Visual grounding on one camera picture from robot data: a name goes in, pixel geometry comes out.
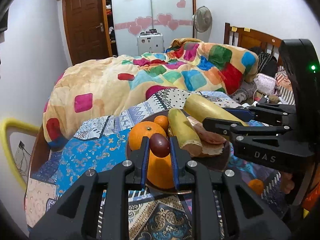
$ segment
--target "wooden door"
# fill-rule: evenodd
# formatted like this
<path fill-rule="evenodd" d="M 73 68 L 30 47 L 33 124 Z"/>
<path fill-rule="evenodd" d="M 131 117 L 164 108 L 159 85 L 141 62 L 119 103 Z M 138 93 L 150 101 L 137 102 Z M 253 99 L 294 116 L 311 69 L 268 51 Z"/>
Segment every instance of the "wooden door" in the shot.
<path fill-rule="evenodd" d="M 62 7 L 72 63 L 109 57 L 102 0 L 63 0 Z"/>

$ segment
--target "electric fan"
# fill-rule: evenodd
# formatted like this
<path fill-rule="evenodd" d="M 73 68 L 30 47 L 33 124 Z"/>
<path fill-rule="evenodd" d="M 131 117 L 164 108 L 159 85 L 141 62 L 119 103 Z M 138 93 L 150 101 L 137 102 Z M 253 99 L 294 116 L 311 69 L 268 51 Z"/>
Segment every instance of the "electric fan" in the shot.
<path fill-rule="evenodd" d="M 200 40 L 208 42 L 212 28 L 212 15 L 206 6 L 200 7 L 193 15 L 193 26 L 196 29 L 195 38 L 198 39 L 198 33 L 202 33 Z"/>

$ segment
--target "orange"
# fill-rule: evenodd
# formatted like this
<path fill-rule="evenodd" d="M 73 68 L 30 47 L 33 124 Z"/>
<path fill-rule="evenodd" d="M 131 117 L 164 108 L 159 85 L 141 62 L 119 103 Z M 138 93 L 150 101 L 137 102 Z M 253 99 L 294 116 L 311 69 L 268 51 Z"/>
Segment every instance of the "orange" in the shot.
<path fill-rule="evenodd" d="M 129 132 L 129 147 L 132 151 L 140 149 L 143 136 L 151 137 L 154 133 L 160 133 L 167 136 L 159 124 L 154 122 L 139 122 Z"/>
<path fill-rule="evenodd" d="M 166 117 L 165 115 L 158 115 L 153 122 L 159 124 L 166 133 L 168 132 L 168 128 L 169 128 L 168 117 Z"/>
<path fill-rule="evenodd" d="M 261 195 L 264 189 L 263 182 L 259 179 L 250 180 L 248 186 L 258 195 Z"/>
<path fill-rule="evenodd" d="M 174 187 L 170 154 L 159 158 L 150 151 L 147 179 L 161 189 Z"/>

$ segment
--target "colorful quilt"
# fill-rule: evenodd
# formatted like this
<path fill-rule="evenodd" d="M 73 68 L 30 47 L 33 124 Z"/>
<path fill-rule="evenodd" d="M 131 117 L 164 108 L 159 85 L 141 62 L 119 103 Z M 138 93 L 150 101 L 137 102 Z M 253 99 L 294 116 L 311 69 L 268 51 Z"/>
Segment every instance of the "colorful quilt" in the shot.
<path fill-rule="evenodd" d="M 257 74 L 258 56 L 247 49 L 176 39 L 165 53 L 88 60 L 68 68 L 44 109 L 44 137 L 64 146 L 85 120 L 119 115 L 166 88 L 235 92 Z M 96 127 L 91 132 L 99 132 Z"/>

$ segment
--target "brown plate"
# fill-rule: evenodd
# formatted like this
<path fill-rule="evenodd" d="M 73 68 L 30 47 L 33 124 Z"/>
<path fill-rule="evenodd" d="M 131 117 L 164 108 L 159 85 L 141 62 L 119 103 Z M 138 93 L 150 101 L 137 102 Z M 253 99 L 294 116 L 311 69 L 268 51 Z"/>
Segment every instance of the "brown plate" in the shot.
<path fill-rule="evenodd" d="M 141 120 L 141 122 L 144 121 L 151 121 L 153 122 L 154 119 L 158 116 L 158 115 L 165 115 L 168 116 L 168 111 L 169 110 L 164 110 L 155 114 L 152 114 L 146 118 L 144 118 L 143 120 Z M 185 114 L 185 116 L 190 116 L 189 114 L 187 114 L 185 111 L 182 110 L 182 112 Z M 126 150 L 125 150 L 125 154 L 127 159 L 130 157 L 130 153 L 131 153 L 131 149 L 129 147 L 129 143 L 127 142 L 126 144 Z M 214 171 L 223 171 L 225 169 L 225 167 L 227 166 L 227 163 L 229 161 L 229 156 L 230 156 L 230 143 L 228 141 L 226 141 L 224 143 L 224 148 L 222 151 L 222 154 L 218 155 L 218 156 L 213 156 L 213 157 L 205 157 L 205 158 L 196 158 L 193 157 L 192 159 L 202 163 L 203 165 L 205 165 L 209 170 L 214 170 Z M 188 193 L 189 191 L 186 192 L 177 192 L 177 190 L 175 188 L 171 188 L 171 189 L 161 189 L 156 187 L 155 185 L 153 185 L 148 179 L 146 182 L 146 185 L 150 188 L 153 188 L 159 192 L 163 192 L 165 194 L 177 194 L 177 193 Z"/>

